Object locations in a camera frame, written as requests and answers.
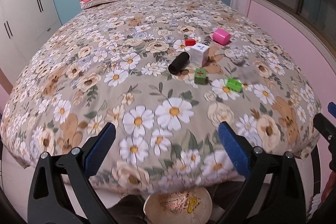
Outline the grey trousers leg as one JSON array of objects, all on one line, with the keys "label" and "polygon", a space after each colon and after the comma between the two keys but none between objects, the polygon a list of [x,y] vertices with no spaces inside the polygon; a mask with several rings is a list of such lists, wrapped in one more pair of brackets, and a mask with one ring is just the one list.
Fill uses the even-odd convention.
[{"label": "grey trousers leg", "polygon": [[122,224],[147,224],[143,212],[144,199],[141,196],[127,195],[108,209],[110,215]]}]

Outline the pink plastic box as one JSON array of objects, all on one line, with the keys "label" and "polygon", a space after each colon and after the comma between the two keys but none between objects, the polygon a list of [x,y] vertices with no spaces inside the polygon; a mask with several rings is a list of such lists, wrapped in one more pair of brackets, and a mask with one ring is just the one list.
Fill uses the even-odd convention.
[{"label": "pink plastic box", "polygon": [[222,46],[226,46],[230,42],[230,39],[231,34],[221,28],[218,28],[213,33],[213,41]]}]

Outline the green wooden division block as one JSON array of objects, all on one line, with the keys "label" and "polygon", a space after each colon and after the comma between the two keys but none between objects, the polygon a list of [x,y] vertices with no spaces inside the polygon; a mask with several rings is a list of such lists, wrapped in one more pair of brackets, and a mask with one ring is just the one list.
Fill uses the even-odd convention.
[{"label": "green wooden division block", "polygon": [[197,85],[207,84],[207,71],[203,68],[195,69],[194,73],[194,83]]}]

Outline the black cylinder roll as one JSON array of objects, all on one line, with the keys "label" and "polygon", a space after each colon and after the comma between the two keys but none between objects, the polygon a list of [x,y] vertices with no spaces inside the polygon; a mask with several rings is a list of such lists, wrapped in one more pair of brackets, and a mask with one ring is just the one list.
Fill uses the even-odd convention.
[{"label": "black cylinder roll", "polygon": [[189,63],[190,56],[187,52],[181,52],[173,62],[168,66],[168,70],[172,75],[177,75]]}]

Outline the white lined trash bin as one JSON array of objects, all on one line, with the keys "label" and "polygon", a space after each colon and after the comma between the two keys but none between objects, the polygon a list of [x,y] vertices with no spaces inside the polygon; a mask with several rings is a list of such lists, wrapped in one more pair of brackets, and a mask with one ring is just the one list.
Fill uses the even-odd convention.
[{"label": "white lined trash bin", "polygon": [[213,202],[206,188],[172,194],[151,194],[143,211],[150,223],[207,223]]}]

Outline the small red block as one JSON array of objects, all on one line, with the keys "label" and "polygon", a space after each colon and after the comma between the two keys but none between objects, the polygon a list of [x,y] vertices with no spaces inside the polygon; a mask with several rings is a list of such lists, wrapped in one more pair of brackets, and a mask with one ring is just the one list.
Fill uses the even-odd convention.
[{"label": "small red block", "polygon": [[185,39],[185,46],[192,47],[196,44],[196,41],[194,39]]}]

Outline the white wardrobe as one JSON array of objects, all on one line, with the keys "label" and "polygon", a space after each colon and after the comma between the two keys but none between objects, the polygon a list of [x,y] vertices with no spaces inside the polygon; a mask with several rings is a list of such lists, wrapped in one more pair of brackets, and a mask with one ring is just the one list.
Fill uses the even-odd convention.
[{"label": "white wardrobe", "polygon": [[60,27],[54,0],[1,0],[1,70],[11,84]]}]

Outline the white carton box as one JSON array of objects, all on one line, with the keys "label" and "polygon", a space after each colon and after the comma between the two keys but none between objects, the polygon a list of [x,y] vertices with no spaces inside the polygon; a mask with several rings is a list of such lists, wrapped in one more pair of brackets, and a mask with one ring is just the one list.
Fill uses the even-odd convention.
[{"label": "white carton box", "polygon": [[198,67],[203,67],[208,60],[209,46],[196,43],[189,51],[190,62]]}]

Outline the floral bedspread bed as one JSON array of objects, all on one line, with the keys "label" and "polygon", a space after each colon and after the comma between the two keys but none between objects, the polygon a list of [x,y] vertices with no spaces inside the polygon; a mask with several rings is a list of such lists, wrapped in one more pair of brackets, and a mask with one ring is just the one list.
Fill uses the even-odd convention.
[{"label": "floral bedspread bed", "polygon": [[[221,28],[231,34],[213,41]],[[209,46],[203,67],[168,66]],[[235,65],[231,50],[244,52]],[[195,69],[207,84],[194,83]],[[241,93],[226,87],[242,83]],[[90,181],[112,192],[154,193],[235,178],[218,138],[227,122],[253,146],[305,159],[319,134],[321,103],[301,69],[268,34],[220,0],[122,0],[84,10],[61,26],[19,75],[1,138],[23,167],[41,153],[68,153],[107,123],[116,140]]]}]

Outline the grey paper ball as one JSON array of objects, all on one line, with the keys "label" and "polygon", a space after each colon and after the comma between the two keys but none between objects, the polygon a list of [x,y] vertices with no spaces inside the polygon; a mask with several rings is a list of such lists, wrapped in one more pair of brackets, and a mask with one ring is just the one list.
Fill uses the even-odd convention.
[{"label": "grey paper ball", "polygon": [[243,65],[245,63],[245,55],[244,52],[238,51],[238,50],[231,50],[230,53],[230,60],[235,65]]}]

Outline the bright green plastic block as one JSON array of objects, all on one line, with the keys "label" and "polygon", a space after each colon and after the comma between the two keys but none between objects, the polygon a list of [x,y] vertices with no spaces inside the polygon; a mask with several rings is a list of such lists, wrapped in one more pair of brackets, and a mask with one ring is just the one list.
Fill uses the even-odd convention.
[{"label": "bright green plastic block", "polygon": [[236,92],[236,93],[241,93],[243,89],[241,82],[235,79],[231,79],[231,78],[227,79],[226,87],[228,87],[229,90]]}]

